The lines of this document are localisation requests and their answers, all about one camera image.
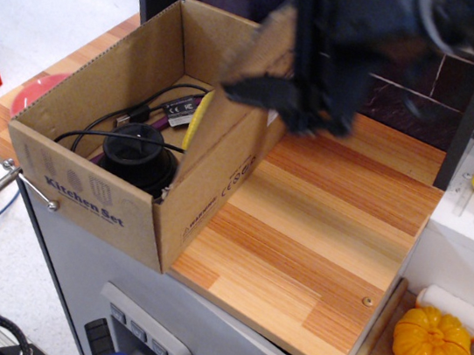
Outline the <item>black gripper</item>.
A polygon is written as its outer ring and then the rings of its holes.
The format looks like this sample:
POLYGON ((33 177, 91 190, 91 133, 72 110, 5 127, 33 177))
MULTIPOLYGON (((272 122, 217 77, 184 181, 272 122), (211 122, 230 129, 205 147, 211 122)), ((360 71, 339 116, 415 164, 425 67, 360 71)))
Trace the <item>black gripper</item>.
POLYGON ((229 100, 278 111, 289 131, 346 136, 388 47, 420 32, 419 0, 297 0, 294 77, 224 81, 229 100))

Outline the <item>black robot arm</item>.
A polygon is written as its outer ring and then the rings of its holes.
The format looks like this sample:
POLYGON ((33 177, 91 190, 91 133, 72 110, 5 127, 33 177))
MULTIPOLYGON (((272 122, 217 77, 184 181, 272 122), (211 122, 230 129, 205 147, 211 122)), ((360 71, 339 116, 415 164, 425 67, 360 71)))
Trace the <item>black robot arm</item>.
POLYGON ((230 100, 275 110, 289 131, 346 136, 371 74, 432 49, 474 51, 474 0, 294 0, 293 76, 227 81, 230 100))

